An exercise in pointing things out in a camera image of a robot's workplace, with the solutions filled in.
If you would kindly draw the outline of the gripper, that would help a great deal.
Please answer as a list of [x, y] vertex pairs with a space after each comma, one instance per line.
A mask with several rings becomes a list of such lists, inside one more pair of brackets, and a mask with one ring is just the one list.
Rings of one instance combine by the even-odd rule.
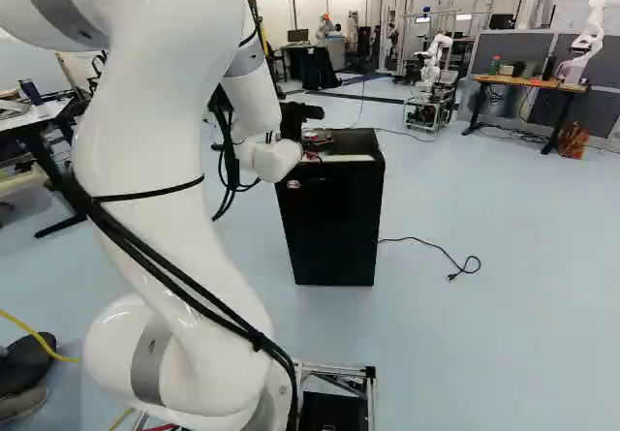
[[282, 139], [301, 140], [303, 123], [306, 123], [308, 119], [322, 120], [325, 117], [325, 111], [322, 107], [304, 103], [281, 103], [280, 109]]

